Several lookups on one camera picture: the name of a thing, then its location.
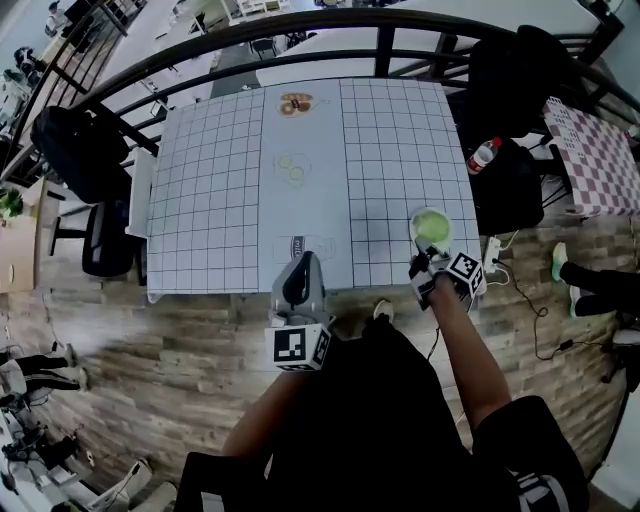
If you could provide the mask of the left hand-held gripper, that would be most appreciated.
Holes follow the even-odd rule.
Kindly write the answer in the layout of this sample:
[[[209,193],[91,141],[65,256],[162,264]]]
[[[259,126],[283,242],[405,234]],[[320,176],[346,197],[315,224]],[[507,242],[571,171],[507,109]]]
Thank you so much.
[[[321,262],[312,251],[291,260],[275,279],[265,341],[276,368],[287,372],[322,369],[334,320],[326,311],[325,299]]]

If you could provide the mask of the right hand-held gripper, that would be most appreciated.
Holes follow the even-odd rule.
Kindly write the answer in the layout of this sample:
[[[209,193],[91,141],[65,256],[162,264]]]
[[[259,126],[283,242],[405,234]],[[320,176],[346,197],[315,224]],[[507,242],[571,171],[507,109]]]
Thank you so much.
[[[419,254],[413,258],[408,276],[420,308],[425,311],[430,307],[429,295],[441,274],[452,281],[458,299],[470,307],[484,282],[480,262],[462,252],[451,256],[424,236],[417,236],[414,243]]]

